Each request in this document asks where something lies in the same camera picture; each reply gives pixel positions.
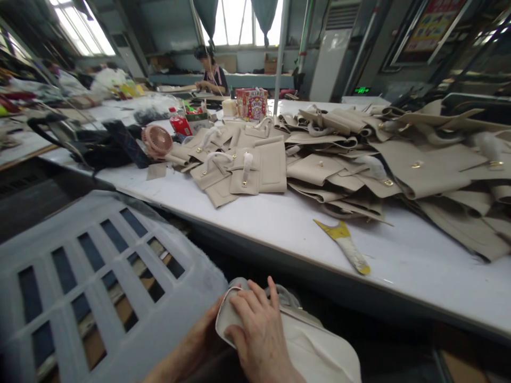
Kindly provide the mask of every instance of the window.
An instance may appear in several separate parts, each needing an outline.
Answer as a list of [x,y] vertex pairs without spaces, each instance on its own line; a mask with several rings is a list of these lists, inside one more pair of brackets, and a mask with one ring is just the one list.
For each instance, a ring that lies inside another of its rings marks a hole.
[[[27,51],[25,51],[25,49],[23,49],[23,47],[20,45],[20,43],[18,43],[10,33],[7,33],[7,37],[9,38],[11,46],[14,49],[14,56],[18,60],[23,61],[25,64],[30,65],[31,57],[27,53]],[[9,51],[9,48],[7,46],[7,42],[5,41],[5,37],[2,34],[0,34],[0,49],[11,54],[11,52]]]
[[55,7],[62,27],[78,52],[83,56],[115,56],[116,53],[87,3],[85,5],[93,17],[91,21],[73,6],[71,0],[50,0],[50,2]]
[[[282,5],[283,0],[278,0],[275,18],[273,19],[271,29],[268,32],[270,45],[278,45],[281,38]],[[208,41],[209,37],[202,23],[201,28],[204,41]],[[264,46],[265,37],[259,28],[259,23],[254,15],[251,0],[220,0],[218,2],[213,41],[216,46]]]

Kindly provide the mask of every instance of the red bottle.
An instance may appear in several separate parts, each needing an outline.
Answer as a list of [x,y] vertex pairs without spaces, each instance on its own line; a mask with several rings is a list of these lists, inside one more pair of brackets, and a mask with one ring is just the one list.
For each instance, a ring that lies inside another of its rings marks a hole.
[[193,132],[190,129],[190,125],[188,125],[188,121],[186,121],[186,117],[184,117],[184,115],[183,115],[184,112],[181,111],[181,113],[180,113],[180,112],[176,111],[176,108],[174,108],[174,107],[170,107],[169,112],[170,112],[170,124],[174,128],[174,131],[176,132],[179,139],[181,141],[183,141],[183,139],[186,136],[192,136]]

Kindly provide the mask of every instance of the green curtain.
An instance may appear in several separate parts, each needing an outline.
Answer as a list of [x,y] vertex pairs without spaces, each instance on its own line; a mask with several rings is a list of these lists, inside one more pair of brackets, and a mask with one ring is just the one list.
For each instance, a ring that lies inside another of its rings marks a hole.
[[269,45],[268,32],[275,18],[277,2],[277,0],[252,0],[252,7],[254,8],[255,17],[259,21],[259,28],[265,34],[265,47]]
[[218,0],[193,0],[193,6],[209,36],[209,45],[214,48],[213,35],[215,34]]

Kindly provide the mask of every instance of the green digital display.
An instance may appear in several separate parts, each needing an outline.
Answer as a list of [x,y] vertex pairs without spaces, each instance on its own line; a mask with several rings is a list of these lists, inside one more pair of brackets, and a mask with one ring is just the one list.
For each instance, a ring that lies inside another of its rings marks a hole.
[[355,91],[353,92],[353,94],[365,94],[365,93],[369,92],[370,90],[371,90],[371,88],[358,87],[358,88],[355,88]]

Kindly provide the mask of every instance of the glue container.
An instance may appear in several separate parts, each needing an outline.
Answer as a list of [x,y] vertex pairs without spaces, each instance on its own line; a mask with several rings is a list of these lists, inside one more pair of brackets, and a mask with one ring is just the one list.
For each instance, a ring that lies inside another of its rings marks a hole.
[[238,114],[238,108],[236,105],[236,100],[228,99],[222,101],[222,109],[224,110],[224,116],[235,116]]

